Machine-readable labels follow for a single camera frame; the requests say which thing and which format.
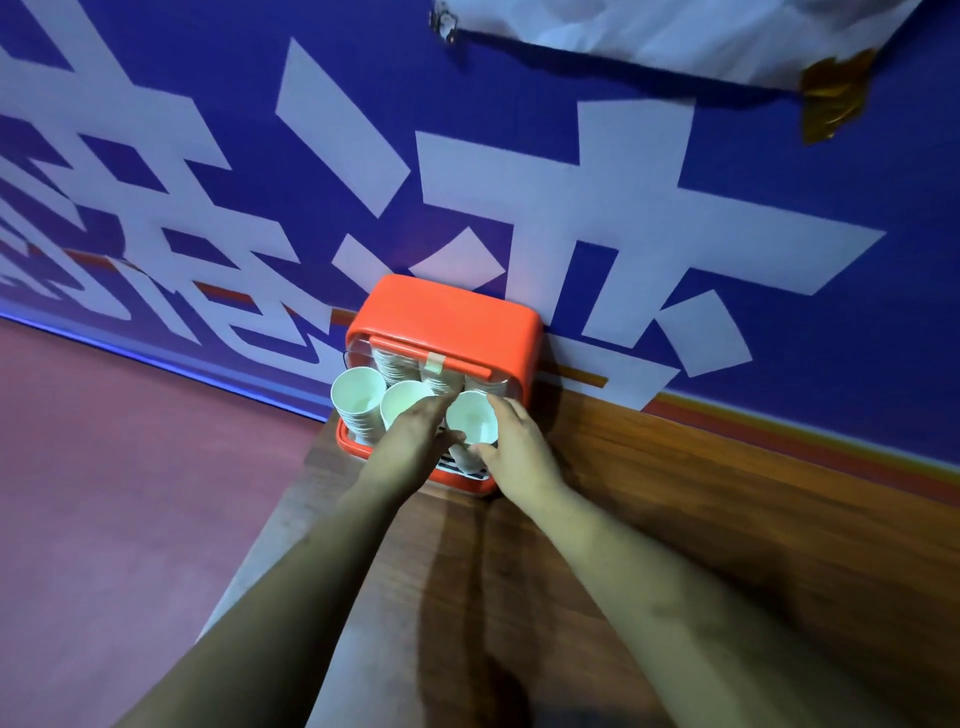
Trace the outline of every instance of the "red carpet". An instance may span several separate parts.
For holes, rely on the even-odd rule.
[[[193,643],[317,423],[0,321],[0,725],[100,728]]]

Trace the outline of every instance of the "left hand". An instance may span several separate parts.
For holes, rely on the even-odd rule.
[[[373,448],[357,483],[398,505],[415,493],[437,467],[440,456],[464,441],[464,433],[458,430],[437,431],[456,397],[426,397],[397,417]]]

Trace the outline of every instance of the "stack of paper cups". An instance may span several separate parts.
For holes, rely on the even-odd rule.
[[[380,401],[386,391],[386,380],[373,367],[347,369],[333,380],[333,406],[361,445],[373,445],[383,437]]]
[[[435,395],[457,394],[464,391],[464,376],[452,369],[432,372],[427,362],[420,363],[420,381],[426,383]]]
[[[483,392],[461,392],[446,410],[446,426],[459,429],[467,435],[463,445],[450,448],[450,457],[464,473],[479,473],[484,469],[483,460],[468,450],[477,443],[496,442],[498,427],[496,415]]]
[[[509,384],[510,380],[508,378],[501,379],[497,374],[493,375],[492,381],[474,379],[472,376],[467,377],[468,391],[490,392],[492,395],[498,395],[499,397],[507,396],[507,387]]]
[[[380,370],[380,374],[383,375],[388,384],[396,384],[405,379],[420,378],[416,359],[374,348],[373,360],[376,362],[376,368]]]
[[[430,387],[415,379],[399,381],[392,385],[380,403],[380,417],[383,419],[384,426],[390,429],[397,417],[424,397],[430,397],[432,394]]]

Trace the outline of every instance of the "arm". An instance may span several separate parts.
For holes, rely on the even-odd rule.
[[[400,505],[463,433],[452,397],[396,419],[330,515],[270,569],[118,726],[302,726],[353,600]]]
[[[722,580],[567,488],[522,405],[490,399],[499,447],[473,448],[566,559],[679,728],[904,725]]]

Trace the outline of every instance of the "wood grain surface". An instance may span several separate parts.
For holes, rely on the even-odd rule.
[[[958,511],[552,387],[535,403],[574,488],[724,574],[917,724],[960,724]],[[360,463],[332,434],[223,609],[352,482]],[[512,503],[427,485],[374,561],[311,725],[535,724],[672,725]]]

